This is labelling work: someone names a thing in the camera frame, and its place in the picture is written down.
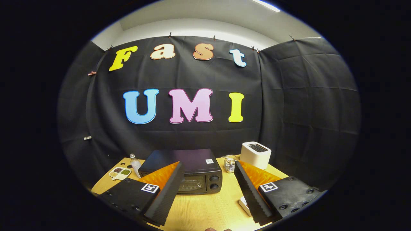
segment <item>oven door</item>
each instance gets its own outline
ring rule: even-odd
[[[184,176],[184,181],[181,182],[177,194],[204,194],[207,192],[206,176]]]

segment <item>letter m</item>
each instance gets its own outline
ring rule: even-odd
[[[183,89],[173,89],[169,92],[169,95],[173,98],[173,117],[170,118],[171,123],[178,124],[184,121],[184,118],[181,117],[180,110],[189,122],[193,119],[196,111],[197,122],[212,121],[210,113],[211,89],[202,88],[198,90],[193,101],[190,101],[187,93]]]

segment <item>seeds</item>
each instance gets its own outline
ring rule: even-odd
[[[127,175],[130,172],[130,170],[124,169],[121,174]]]

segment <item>black fabric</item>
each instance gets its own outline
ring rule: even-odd
[[[322,38],[260,52],[260,143],[270,163],[320,190],[343,172],[358,139],[360,98],[341,55]]]
[[[199,43],[214,46],[211,60],[193,58],[194,48]],[[154,47],[173,44],[175,57],[152,60]],[[109,72],[116,52],[137,46],[121,69]],[[246,68],[238,67],[231,49],[239,49],[244,55]],[[142,39],[119,45],[103,59],[94,77],[90,106],[87,115],[93,143],[99,152],[117,163],[121,158],[134,153],[145,159],[156,149],[187,150],[210,148],[215,156],[239,153],[241,144],[257,140],[261,126],[261,77],[257,53],[250,48],[226,41],[214,41],[203,37],[172,36]],[[127,120],[125,100],[127,91],[140,92],[137,97],[137,111],[147,112],[147,97],[144,90],[156,88],[157,114],[153,121],[137,125]],[[184,117],[180,124],[170,123],[172,98],[169,91],[184,89],[192,100],[201,88],[213,91],[210,98],[211,122],[191,122]],[[244,95],[242,101],[242,122],[231,123],[231,99],[229,93]]]
[[[58,131],[66,158],[73,167],[77,177],[91,189],[106,173],[100,162],[104,157],[92,146],[86,121],[86,100],[92,78],[88,76],[95,71],[104,51],[93,42],[88,42],[79,52],[67,71],[58,98]]]
[[[214,46],[213,59],[193,58],[199,43]],[[150,54],[160,44],[173,44],[176,56],[152,60]],[[131,46],[138,50],[121,69],[109,72],[116,52]],[[272,150],[270,164],[324,190],[342,173],[356,145],[360,128],[356,84],[343,58],[322,38],[289,41],[260,53],[189,36],[129,42],[107,51],[103,59],[102,50],[90,47],[96,46],[91,43],[82,50],[63,83],[59,129],[67,158],[91,187],[130,153],[145,159],[156,149],[210,148],[221,157],[239,154],[244,142],[258,141]],[[246,67],[234,63],[231,49],[245,55]],[[88,77],[99,60],[97,74]],[[137,111],[143,115],[147,112],[143,92],[150,88],[159,89],[154,120],[131,123],[122,95],[139,91]],[[169,90],[176,88],[184,89],[191,100],[198,89],[213,90],[213,121],[188,122],[183,116],[183,123],[171,124]],[[231,92],[244,95],[242,122],[228,121]],[[88,135],[92,139],[84,141]]]

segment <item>white wall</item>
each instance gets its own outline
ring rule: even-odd
[[[172,36],[186,35],[213,38],[215,35],[216,39],[241,44],[247,47],[255,46],[256,49],[260,50],[278,44],[278,42],[267,36],[238,25],[198,18],[169,19],[139,25],[123,31],[112,44],[113,46],[117,46],[139,39],[168,36],[170,32],[172,32]],[[110,33],[106,31],[101,33],[102,36],[109,34]]]
[[[113,44],[114,40],[123,32],[119,21],[113,23],[105,30],[101,31],[91,41],[103,50],[107,50]]]

